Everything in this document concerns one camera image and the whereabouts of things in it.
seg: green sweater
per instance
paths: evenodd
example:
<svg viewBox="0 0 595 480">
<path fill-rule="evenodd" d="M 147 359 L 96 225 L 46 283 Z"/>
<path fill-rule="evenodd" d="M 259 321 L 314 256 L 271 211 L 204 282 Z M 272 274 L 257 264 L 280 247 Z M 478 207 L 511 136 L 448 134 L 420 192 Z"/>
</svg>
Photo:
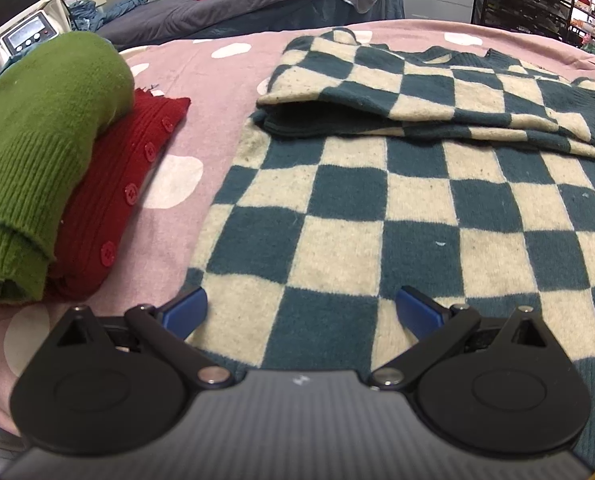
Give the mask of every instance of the green sweater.
<svg viewBox="0 0 595 480">
<path fill-rule="evenodd" d="M 70 32 L 0 77 L 0 303 L 40 300 L 60 217 L 93 142 L 133 106 L 113 46 Z"/>
</svg>

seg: white polka dot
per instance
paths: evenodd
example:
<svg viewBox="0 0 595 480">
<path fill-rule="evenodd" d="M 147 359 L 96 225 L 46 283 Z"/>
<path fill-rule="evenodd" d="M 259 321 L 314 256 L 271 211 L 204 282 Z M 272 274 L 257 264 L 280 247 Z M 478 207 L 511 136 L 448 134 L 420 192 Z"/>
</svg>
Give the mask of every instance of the white polka dot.
<svg viewBox="0 0 595 480">
<path fill-rule="evenodd" d="M 146 52 L 147 50 L 148 50 L 148 45 L 134 46 L 133 48 L 127 48 L 126 50 L 122 50 L 122 52 L 120 52 L 119 54 L 124 59 L 129 59 L 130 57 L 133 57 L 136 54 L 141 54 L 142 52 Z"/>
<path fill-rule="evenodd" d="M 268 89 L 269 81 L 270 81 L 270 77 L 267 77 L 266 79 L 264 79 L 264 81 L 262 81 L 260 84 L 258 84 L 258 94 L 264 95 L 266 93 L 266 90 Z"/>
<path fill-rule="evenodd" d="M 170 209 L 191 196 L 199 184 L 204 165 L 194 156 L 166 155 L 144 194 L 145 209 Z"/>
<path fill-rule="evenodd" d="M 230 45 L 218 48 L 211 57 L 220 59 L 223 57 L 236 56 L 237 54 L 245 54 L 250 50 L 249 43 L 231 43 Z"/>
<path fill-rule="evenodd" d="M 469 34 L 458 34 L 456 32 L 445 32 L 444 39 L 449 43 L 455 43 L 458 45 L 481 45 L 482 38 L 476 36 L 470 36 Z"/>
<path fill-rule="evenodd" d="M 372 30 L 354 30 L 353 34 L 355 34 L 357 41 L 362 44 L 369 44 L 373 38 Z"/>
<path fill-rule="evenodd" d="M 4 357 L 10 371 L 17 377 L 24 371 L 49 331 L 48 311 L 43 305 L 24 307 L 10 320 L 4 336 Z"/>
<path fill-rule="evenodd" d="M 148 63 L 142 63 L 140 65 L 135 65 L 131 67 L 131 72 L 133 73 L 133 77 L 141 74 L 144 70 L 146 70 L 150 65 Z"/>
</svg>

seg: red cloth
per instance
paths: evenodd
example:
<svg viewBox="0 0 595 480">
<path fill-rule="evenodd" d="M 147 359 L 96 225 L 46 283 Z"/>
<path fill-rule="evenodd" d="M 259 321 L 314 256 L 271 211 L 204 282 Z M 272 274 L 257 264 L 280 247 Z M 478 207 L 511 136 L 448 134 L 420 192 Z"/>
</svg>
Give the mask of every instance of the red cloth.
<svg viewBox="0 0 595 480">
<path fill-rule="evenodd" d="M 95 142 L 90 167 L 62 216 L 47 300 L 84 300 L 100 288 L 146 174 L 189 106 L 188 98 L 136 90 L 133 110 Z"/>
</svg>

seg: black shelving rack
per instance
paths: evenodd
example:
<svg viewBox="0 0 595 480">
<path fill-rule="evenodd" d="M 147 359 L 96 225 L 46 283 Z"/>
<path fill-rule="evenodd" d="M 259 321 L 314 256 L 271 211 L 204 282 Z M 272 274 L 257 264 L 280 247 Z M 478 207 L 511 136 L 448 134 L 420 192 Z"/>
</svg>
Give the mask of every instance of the black shelving rack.
<svg viewBox="0 0 595 480">
<path fill-rule="evenodd" d="M 471 23 L 567 41 L 575 0 L 473 0 Z"/>
</svg>

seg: metal screw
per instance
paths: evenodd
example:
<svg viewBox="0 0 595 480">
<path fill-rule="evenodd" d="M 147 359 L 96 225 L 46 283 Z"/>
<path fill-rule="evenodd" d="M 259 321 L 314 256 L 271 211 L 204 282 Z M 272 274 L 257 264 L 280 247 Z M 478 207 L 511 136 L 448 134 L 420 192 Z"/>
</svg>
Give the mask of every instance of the metal screw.
<svg viewBox="0 0 595 480">
<path fill-rule="evenodd" d="M 231 377 L 231 372 L 221 366 L 207 366 L 197 372 L 199 380 L 208 384 L 219 384 L 228 381 Z"/>
<path fill-rule="evenodd" d="M 396 368 L 380 368 L 373 373 L 373 380 L 384 386 L 395 386 L 404 381 L 404 374 Z"/>
</svg>

